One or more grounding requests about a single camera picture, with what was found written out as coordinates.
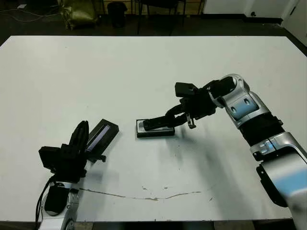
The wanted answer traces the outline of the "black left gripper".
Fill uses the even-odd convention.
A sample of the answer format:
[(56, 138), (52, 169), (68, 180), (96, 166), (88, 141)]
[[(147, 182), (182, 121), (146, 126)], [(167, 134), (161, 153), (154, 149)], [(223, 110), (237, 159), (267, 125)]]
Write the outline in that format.
[(81, 121), (71, 135), (71, 144), (62, 144), (54, 168), (55, 180), (59, 182), (78, 183), (86, 176), (85, 169), (88, 161), (106, 161), (103, 152), (104, 145), (96, 145), (93, 149), (87, 149), (89, 139), (88, 121)]

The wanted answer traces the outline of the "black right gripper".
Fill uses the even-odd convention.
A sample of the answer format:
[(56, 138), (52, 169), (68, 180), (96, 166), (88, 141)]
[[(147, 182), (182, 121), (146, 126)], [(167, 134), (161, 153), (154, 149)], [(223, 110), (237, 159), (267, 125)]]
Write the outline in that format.
[(193, 129), (196, 127), (194, 120), (213, 115), (216, 111), (207, 89), (198, 89), (194, 95), (179, 101), (182, 106), (174, 106), (164, 116), (149, 119), (150, 128), (177, 127), (187, 121), (189, 128)]

